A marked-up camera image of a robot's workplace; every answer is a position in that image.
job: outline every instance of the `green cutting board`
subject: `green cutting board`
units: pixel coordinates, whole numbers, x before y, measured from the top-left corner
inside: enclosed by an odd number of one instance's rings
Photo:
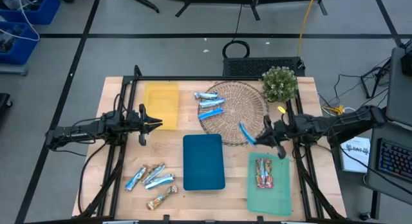
[[[272,160],[273,188],[258,188],[256,182],[256,159]],[[278,216],[292,214],[290,200],[289,158],[279,159],[265,153],[250,153],[247,175],[247,209]]]

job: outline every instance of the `white paper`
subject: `white paper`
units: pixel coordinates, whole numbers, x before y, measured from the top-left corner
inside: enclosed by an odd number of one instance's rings
[[[351,140],[346,141],[341,144],[343,151],[348,153],[348,155],[361,161],[365,165],[369,162],[369,152],[371,149],[371,142],[368,138],[355,137]],[[355,173],[366,173],[367,168],[361,165],[359,162],[352,160],[346,154],[342,153],[341,149],[341,161],[343,171],[355,172]]]

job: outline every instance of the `blue bin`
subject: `blue bin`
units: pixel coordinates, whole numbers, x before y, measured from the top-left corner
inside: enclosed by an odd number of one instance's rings
[[[50,24],[59,6],[60,0],[42,0],[38,10],[25,10],[24,14],[32,24]],[[0,10],[0,15],[9,22],[26,22],[20,10]]]
[[[32,32],[26,23],[0,22],[0,29],[4,31],[7,29],[12,30],[15,25],[21,28],[21,37],[28,37],[31,39],[37,38],[36,34]],[[26,64],[28,58],[36,47],[36,44],[37,41],[16,39],[13,47],[7,53],[0,53],[0,63],[18,65]]]

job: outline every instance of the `blue tray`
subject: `blue tray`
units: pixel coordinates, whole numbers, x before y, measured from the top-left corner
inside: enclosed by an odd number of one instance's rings
[[[24,11],[27,19],[32,24],[50,24],[59,9],[59,0],[42,0],[42,3],[38,10],[36,11]],[[17,10],[0,10],[0,15],[6,19],[6,21],[11,22],[26,22],[21,11]]]
[[[36,39],[37,36],[34,34],[26,23],[12,23],[12,22],[0,22],[0,29],[7,30],[13,29],[17,25],[21,28],[21,37],[28,37],[31,39]],[[28,58],[32,54],[34,48],[36,47],[37,41],[31,41],[27,39],[16,39],[13,47],[7,53],[0,53],[0,63],[1,64],[26,64]]]
[[[225,188],[221,135],[183,137],[183,188],[187,191]]]

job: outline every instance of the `potted plant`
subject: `potted plant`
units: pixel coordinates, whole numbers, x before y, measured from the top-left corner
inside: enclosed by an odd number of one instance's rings
[[[297,95],[297,80],[289,67],[271,67],[262,74],[263,93],[269,102],[286,102]]]

